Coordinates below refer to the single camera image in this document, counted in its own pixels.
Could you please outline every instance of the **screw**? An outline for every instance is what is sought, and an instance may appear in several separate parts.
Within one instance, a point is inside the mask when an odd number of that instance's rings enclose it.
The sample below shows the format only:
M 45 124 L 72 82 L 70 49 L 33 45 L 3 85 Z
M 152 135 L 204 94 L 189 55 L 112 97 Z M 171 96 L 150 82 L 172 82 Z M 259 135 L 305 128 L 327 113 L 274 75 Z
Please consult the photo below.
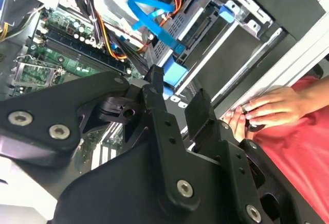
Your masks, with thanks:
M 254 148 L 255 150 L 257 149 L 257 146 L 253 142 L 249 142 L 250 146 Z
M 190 183 L 188 183 L 186 180 L 183 179 L 179 180 L 177 182 L 177 189 L 183 197 L 190 198 L 193 195 L 193 188 L 190 185 Z
M 228 124 L 226 124 L 224 121 L 222 121 L 222 126 L 225 128 L 225 129 L 229 129 L 230 127 L 228 126 Z
M 154 87 L 150 88 L 150 91 L 152 91 L 154 94 L 158 94 L 158 92 L 156 91 L 156 89 Z
M 54 139 L 64 140 L 70 136 L 70 129 L 65 125 L 53 125 L 49 128 L 49 134 Z
M 8 120 L 13 125 L 26 126 L 31 124 L 33 117 L 25 111 L 15 111 L 8 116 Z
M 154 35 L 152 33 L 149 34 L 149 39 L 152 41 L 154 39 Z
M 114 80 L 115 80 L 115 82 L 117 82 L 119 84 L 123 84 L 123 80 L 120 78 L 115 78 Z
M 246 207 L 249 217 L 256 223 L 261 223 L 262 217 L 259 211 L 252 205 L 248 204 Z

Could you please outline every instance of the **yellow wire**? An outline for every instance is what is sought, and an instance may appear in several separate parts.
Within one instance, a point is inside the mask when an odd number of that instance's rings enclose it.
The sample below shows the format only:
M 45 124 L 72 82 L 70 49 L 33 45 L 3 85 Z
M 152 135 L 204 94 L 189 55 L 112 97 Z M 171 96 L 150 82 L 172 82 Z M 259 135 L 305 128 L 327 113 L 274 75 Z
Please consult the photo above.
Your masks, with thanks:
M 113 53 L 113 51 L 110 47 L 110 44 L 109 44 L 109 40 L 108 40 L 108 37 L 107 37 L 107 33 L 106 33 L 106 30 L 105 30 L 105 25 L 104 25 L 103 19 L 102 19 L 101 15 L 99 15 L 98 12 L 96 12 L 96 13 L 97 13 L 98 19 L 99 19 L 101 27 L 102 27 L 102 31 L 103 31 L 103 35 L 104 35 L 104 39 L 105 39 L 105 44 L 106 44 L 107 50 L 109 51 L 110 55 L 112 57 L 116 58 L 116 59 L 120 59 L 120 60 L 126 59 L 127 56 L 125 56 L 125 55 L 118 56 L 118 55 Z
M 0 41 L 2 41 L 6 37 L 6 35 L 8 33 L 8 28 L 9 28 L 9 25 L 5 22 L 4 29 L 3 29 L 2 33 L 1 33 L 1 36 L 0 36 Z

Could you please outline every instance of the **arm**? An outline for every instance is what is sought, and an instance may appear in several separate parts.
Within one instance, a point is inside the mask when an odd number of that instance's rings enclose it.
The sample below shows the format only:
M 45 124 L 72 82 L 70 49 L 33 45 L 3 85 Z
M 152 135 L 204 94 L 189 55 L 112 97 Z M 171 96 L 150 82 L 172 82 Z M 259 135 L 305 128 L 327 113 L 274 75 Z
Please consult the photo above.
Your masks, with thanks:
M 295 122 L 328 105 L 329 77 L 300 91 L 294 91 L 290 87 L 276 89 L 251 100 L 244 107 L 247 111 L 252 110 L 246 115 L 251 124 L 265 124 L 270 127 Z
M 304 100 L 305 114 L 312 113 L 329 105 L 329 76 L 310 87 L 299 91 Z

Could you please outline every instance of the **finger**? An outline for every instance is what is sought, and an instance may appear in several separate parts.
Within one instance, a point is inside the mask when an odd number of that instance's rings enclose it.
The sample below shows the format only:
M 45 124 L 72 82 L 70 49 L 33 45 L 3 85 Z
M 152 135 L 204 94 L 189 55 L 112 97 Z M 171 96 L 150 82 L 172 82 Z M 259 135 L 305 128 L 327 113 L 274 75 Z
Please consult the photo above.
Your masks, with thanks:
M 242 114 L 242 108 L 241 107 L 238 107 L 235 110 L 235 112 L 234 112 L 234 114 L 233 114 L 233 116 L 232 116 L 232 118 L 231 118 L 231 120 L 229 122 L 229 126 L 232 128 L 233 133 L 235 133 L 237 122 L 238 122 L 239 117 L 240 117 L 241 114 Z
M 285 102 L 275 102 L 265 104 L 249 113 L 246 114 L 246 119 L 250 120 L 252 118 L 261 117 L 265 115 L 270 115 L 274 113 L 289 112 L 291 108 L 287 106 Z
M 252 125 L 266 125 L 267 127 L 286 124 L 291 121 L 290 113 L 275 113 L 249 120 Z
M 230 120 L 231 120 L 231 118 L 232 118 L 232 115 L 233 115 L 233 112 L 229 110 L 229 111 L 227 111 L 227 112 L 222 116 L 222 120 L 223 120 L 225 123 L 229 124 L 229 123 L 230 123 Z
M 245 104 L 243 107 L 246 111 L 252 111 L 255 108 L 261 107 L 268 103 L 280 102 L 282 97 L 278 94 L 268 94 L 262 97 L 255 98 L 250 100 L 249 103 Z
M 235 129 L 235 137 L 236 139 L 244 139 L 245 137 L 245 124 L 246 124 L 246 119 L 244 115 L 240 115 L 238 121 L 237 121 L 237 125 L 236 125 L 236 129 Z

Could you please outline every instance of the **blue drive latch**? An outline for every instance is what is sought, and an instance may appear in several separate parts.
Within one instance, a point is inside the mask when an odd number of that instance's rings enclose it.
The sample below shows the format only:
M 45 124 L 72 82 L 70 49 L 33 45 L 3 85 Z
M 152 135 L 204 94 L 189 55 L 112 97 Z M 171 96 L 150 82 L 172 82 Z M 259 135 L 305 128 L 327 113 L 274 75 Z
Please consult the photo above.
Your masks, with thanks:
M 164 71 L 163 81 L 174 87 L 181 82 L 181 80 L 188 72 L 188 70 L 184 66 L 181 66 L 175 62 L 173 56 L 170 56 L 168 58 L 168 60 L 163 66 L 163 71 Z M 165 99 L 172 96 L 173 94 L 174 94 L 173 90 L 171 90 L 170 88 L 168 87 L 163 88 L 163 97 Z
M 234 22 L 234 13 L 226 6 L 220 6 L 219 15 L 230 24 Z

